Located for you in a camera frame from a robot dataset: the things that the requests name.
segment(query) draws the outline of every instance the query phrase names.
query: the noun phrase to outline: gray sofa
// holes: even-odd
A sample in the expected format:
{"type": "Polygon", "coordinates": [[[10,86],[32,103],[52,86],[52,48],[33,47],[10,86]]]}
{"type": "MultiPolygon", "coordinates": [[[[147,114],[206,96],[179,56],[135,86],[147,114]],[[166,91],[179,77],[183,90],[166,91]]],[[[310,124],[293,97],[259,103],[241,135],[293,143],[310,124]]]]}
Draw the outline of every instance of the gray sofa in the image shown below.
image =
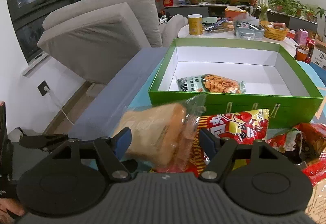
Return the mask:
{"type": "Polygon", "coordinates": [[[159,26],[155,0],[82,0],[50,13],[38,46],[73,72],[108,84],[139,50],[169,47],[187,24],[159,26]]]}

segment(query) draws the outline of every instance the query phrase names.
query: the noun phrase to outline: bread package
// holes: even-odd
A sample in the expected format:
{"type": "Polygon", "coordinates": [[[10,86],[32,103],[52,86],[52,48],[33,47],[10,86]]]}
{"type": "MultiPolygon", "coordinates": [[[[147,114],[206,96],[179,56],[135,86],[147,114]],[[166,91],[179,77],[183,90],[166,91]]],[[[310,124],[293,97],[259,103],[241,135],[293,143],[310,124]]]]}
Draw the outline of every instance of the bread package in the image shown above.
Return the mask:
{"type": "Polygon", "coordinates": [[[126,155],[165,166],[175,152],[185,116],[186,109],[178,103],[127,111],[114,135],[125,127],[130,128],[132,140],[126,155]]]}
{"type": "Polygon", "coordinates": [[[131,129],[131,144],[125,158],[148,161],[154,167],[173,165],[176,171],[184,170],[199,117],[205,111],[205,99],[205,94],[198,94],[177,103],[125,112],[113,133],[131,129]]]}

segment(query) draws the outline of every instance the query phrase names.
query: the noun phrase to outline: cardboard box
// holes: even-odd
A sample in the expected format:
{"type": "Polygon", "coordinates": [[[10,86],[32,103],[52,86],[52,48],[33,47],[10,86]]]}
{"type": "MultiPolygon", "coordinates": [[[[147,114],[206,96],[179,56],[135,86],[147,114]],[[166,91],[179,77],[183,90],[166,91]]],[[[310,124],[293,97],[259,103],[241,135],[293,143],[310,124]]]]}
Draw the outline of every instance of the cardboard box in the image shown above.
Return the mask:
{"type": "Polygon", "coordinates": [[[326,85],[326,43],[316,39],[310,65],[326,85]]]}
{"type": "Polygon", "coordinates": [[[175,39],[149,89],[153,105],[188,99],[177,78],[215,74],[246,83],[245,94],[206,93],[205,115],[268,108],[269,128],[310,122],[323,97],[279,44],[219,38],[175,39]]]}
{"type": "Polygon", "coordinates": [[[311,62],[326,70],[326,43],[316,39],[316,45],[312,52],[311,62]]]}

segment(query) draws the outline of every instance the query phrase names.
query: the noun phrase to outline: woven basket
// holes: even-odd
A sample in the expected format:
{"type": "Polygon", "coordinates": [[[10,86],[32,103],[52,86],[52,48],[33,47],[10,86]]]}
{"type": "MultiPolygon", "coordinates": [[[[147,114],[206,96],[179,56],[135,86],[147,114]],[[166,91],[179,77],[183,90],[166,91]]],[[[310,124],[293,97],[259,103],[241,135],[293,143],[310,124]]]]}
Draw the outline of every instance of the woven basket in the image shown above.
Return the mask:
{"type": "Polygon", "coordinates": [[[275,29],[275,28],[269,28],[268,21],[261,21],[260,24],[263,26],[265,29],[264,36],[266,38],[271,38],[279,41],[283,41],[289,31],[288,28],[286,30],[280,30],[280,29],[275,29]]]}

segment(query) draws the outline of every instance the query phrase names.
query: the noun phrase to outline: wall outlet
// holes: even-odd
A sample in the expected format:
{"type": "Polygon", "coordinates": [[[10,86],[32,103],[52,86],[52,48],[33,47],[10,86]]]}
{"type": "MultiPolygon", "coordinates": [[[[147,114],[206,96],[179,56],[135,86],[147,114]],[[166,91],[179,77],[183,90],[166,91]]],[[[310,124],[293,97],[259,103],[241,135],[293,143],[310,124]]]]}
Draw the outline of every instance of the wall outlet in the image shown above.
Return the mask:
{"type": "Polygon", "coordinates": [[[41,93],[42,96],[45,96],[46,93],[47,93],[47,91],[44,90],[44,87],[48,87],[48,89],[50,89],[49,86],[48,86],[48,84],[46,83],[46,81],[43,81],[43,82],[42,82],[42,83],[37,87],[38,90],[40,91],[40,93],[41,93]]]}

